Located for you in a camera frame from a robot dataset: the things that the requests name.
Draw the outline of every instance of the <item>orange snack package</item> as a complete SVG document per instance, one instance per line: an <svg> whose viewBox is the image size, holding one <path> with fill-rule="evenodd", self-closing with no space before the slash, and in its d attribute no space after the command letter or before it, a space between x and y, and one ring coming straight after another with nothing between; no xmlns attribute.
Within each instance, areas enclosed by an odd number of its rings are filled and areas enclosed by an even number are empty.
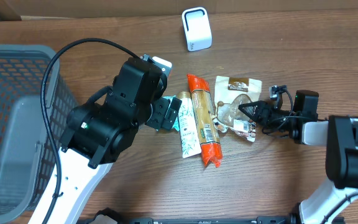
<svg viewBox="0 0 358 224"><path fill-rule="evenodd" d="M214 114L214 110L209 84L204 79L192 74L187 74L187 81L193 102L198 139L201 145L201 157L205 166L211 161L216 167L219 167L223 155L218 130L215 129L211 117Z"/></svg>

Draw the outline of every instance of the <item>white device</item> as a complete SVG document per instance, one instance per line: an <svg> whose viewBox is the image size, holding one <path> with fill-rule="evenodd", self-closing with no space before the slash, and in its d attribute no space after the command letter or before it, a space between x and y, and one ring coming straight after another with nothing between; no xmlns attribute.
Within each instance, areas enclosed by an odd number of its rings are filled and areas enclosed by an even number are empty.
<svg viewBox="0 0 358 224"><path fill-rule="evenodd" d="M205 8L187 9L181 14L181 19L189 51L207 49L212 46L212 33Z"/></svg>

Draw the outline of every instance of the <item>food packet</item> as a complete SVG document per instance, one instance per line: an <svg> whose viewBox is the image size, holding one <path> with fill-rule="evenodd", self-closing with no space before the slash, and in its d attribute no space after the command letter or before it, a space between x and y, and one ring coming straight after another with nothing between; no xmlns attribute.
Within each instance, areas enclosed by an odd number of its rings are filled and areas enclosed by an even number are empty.
<svg viewBox="0 0 358 224"><path fill-rule="evenodd" d="M258 101L261 91L262 81L260 80L217 76L214 98L216 116L213 117L215 128L222 133L231 129L237 135L254 142L256 123L238 107L244 103Z"/></svg>
<svg viewBox="0 0 358 224"><path fill-rule="evenodd" d="M200 141L198 140L196 120L194 117L193 103L188 91L178 93L181 100L178 112L178 122L180 128L180 142L182 157L187 158L201 153Z"/></svg>
<svg viewBox="0 0 358 224"><path fill-rule="evenodd" d="M192 74L187 75L187 80L193 101L198 139L201 145L201 157L205 166L211 161L216 167L219 167L223 155L218 130L214 128L211 117L214 115L214 110L209 84L204 79Z"/></svg>

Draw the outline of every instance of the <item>plastic basket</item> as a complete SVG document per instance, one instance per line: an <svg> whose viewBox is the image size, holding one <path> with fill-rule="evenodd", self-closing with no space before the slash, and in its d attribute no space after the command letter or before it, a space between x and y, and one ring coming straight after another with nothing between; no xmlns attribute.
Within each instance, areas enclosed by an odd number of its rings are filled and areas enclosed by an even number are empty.
<svg viewBox="0 0 358 224"><path fill-rule="evenodd" d="M54 55L42 45L0 45L0 223L37 206L55 165L40 109L42 77ZM58 143L77 105L59 76L58 61L46 100Z"/></svg>

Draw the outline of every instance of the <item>wooden table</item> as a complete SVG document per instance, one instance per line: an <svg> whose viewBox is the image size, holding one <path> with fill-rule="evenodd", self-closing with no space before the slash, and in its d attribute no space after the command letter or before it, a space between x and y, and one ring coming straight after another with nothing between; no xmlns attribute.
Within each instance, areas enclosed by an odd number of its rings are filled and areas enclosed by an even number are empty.
<svg viewBox="0 0 358 224"><path fill-rule="evenodd" d="M180 16L0 22L0 44L44 44L58 51L74 40L100 37L171 61L165 95L187 90L187 73L207 79L212 90L216 75L249 77L263 81L260 99L268 97L270 85L286 84L293 95L317 91L320 118L358 115L358 10L216 14L210 23L212 47L192 53ZM107 45L83 44L63 55L60 71L84 103L112 83L127 58ZM221 167L204 168L200 157L181 158L179 134L142 128L81 217L106 207L154 218L286 215L326 178L323 147L262 133L253 144L221 134L221 143ZM358 201L343 215L358 223ZM30 216L26 212L17 223Z"/></svg>

